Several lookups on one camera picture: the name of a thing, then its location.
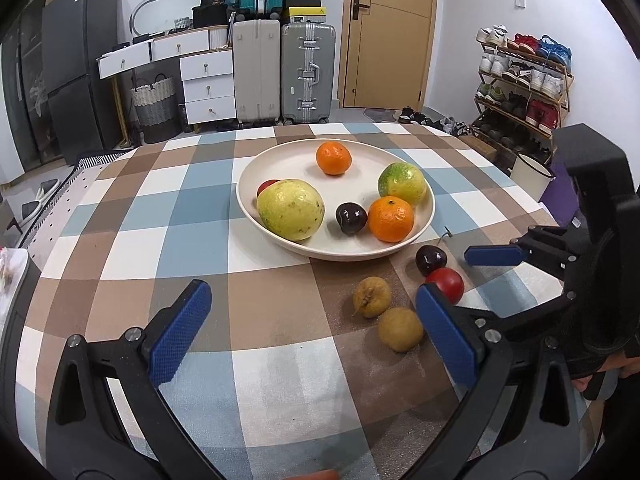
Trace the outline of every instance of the wooden door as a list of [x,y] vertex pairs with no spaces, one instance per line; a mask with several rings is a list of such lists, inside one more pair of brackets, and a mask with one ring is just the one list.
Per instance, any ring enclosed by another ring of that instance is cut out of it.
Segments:
[[431,33],[432,0],[351,0],[342,106],[417,108]]

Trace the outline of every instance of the small brown fruit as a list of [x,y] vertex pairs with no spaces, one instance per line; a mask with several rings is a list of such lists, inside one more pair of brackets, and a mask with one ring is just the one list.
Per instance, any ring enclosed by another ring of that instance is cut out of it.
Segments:
[[391,287],[377,276],[362,280],[353,293],[355,312],[364,317],[376,317],[382,314],[391,304]]
[[408,308],[390,308],[378,320],[380,341],[395,352],[407,352],[421,341],[423,335],[422,323]]

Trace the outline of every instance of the blue gripper pad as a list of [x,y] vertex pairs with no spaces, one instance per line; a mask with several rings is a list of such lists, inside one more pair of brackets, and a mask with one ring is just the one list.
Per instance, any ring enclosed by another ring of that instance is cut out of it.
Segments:
[[471,266],[516,266],[521,264],[525,251],[519,246],[510,245],[475,245],[465,251],[465,260]]
[[156,388],[168,383],[184,359],[211,311],[211,287],[208,283],[199,283],[186,299],[184,306],[174,316],[149,354],[149,380]]
[[453,380],[471,389],[478,378],[476,354],[447,311],[425,285],[418,288],[415,310]]

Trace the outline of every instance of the white bowl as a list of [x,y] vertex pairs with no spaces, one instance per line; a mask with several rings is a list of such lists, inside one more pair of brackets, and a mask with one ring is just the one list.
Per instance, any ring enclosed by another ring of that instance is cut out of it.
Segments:
[[[350,152],[353,162],[341,176],[327,176],[316,164],[316,151],[320,144],[328,140],[342,143]],[[356,262],[372,260],[395,253],[413,242],[431,224],[435,213],[435,200],[431,186],[427,182],[427,195],[414,209],[414,228],[397,244],[378,240],[365,226],[355,235],[347,236],[340,231],[335,219],[336,208],[345,202],[360,204],[365,210],[378,194],[378,178],[382,171],[393,162],[403,162],[392,153],[368,144],[352,140],[303,139],[286,142],[269,148],[257,155],[240,175],[236,186],[236,196],[242,212],[247,218],[277,244],[298,254],[333,260]],[[255,208],[256,192],[265,180],[277,178],[298,178],[308,182],[318,190],[326,211],[322,225],[311,238],[291,242],[266,229]]]

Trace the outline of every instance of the person's hand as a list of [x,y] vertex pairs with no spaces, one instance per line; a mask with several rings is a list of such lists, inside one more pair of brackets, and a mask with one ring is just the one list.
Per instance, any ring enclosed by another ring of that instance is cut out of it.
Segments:
[[340,480],[340,475],[333,469],[326,471],[318,471],[310,475],[296,476],[295,478],[287,478],[286,480]]
[[[640,372],[640,357],[626,357],[624,351],[620,351],[616,354],[607,357],[604,364],[598,370],[599,372],[606,372],[607,370],[613,370],[614,368],[620,368],[620,378],[626,379],[630,375]],[[583,392],[589,386],[589,381],[593,376],[583,377],[581,379],[574,379],[571,381],[579,392]]]

